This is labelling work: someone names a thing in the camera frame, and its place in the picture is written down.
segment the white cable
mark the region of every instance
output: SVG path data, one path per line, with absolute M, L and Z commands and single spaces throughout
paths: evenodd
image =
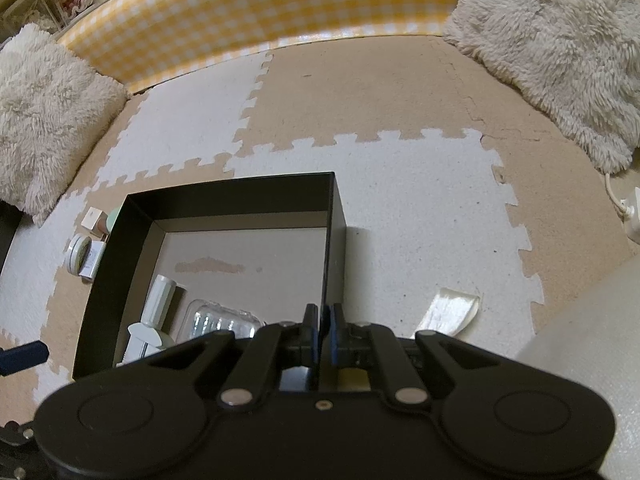
M 613 202 L 613 205 L 616 206 L 618 211 L 620 211 L 620 214 L 624 218 L 629 218 L 631 216 L 631 211 L 629 211 L 629 208 L 624 205 L 619 199 L 617 199 L 617 197 L 613 194 L 613 191 L 611 189 L 611 177 L 609 173 L 604 174 L 604 187 L 607 190 L 607 194 Z

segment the white cloth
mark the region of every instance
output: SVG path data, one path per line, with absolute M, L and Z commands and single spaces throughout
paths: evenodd
M 0 51 L 0 199 L 42 225 L 127 90 L 25 25 Z

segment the cardboard box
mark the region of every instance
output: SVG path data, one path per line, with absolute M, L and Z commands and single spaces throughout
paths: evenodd
M 127 196 L 87 301 L 73 378 L 122 359 L 156 274 L 178 283 L 163 329 L 195 299 L 265 322 L 342 301 L 346 225 L 333 173 L 203 182 Z

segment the green lid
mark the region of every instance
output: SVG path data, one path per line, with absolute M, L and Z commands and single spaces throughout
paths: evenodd
M 122 205 L 119 205 L 107 215 L 107 231 L 109 231 L 110 234 L 111 231 L 113 231 L 113 225 L 116 223 L 116 219 L 120 214 L 120 208 L 122 208 Z

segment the blue handle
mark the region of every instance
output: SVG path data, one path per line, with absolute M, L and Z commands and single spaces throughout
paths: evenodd
M 34 341 L 0 351 L 0 376 L 7 376 L 46 363 L 49 349 L 42 341 Z

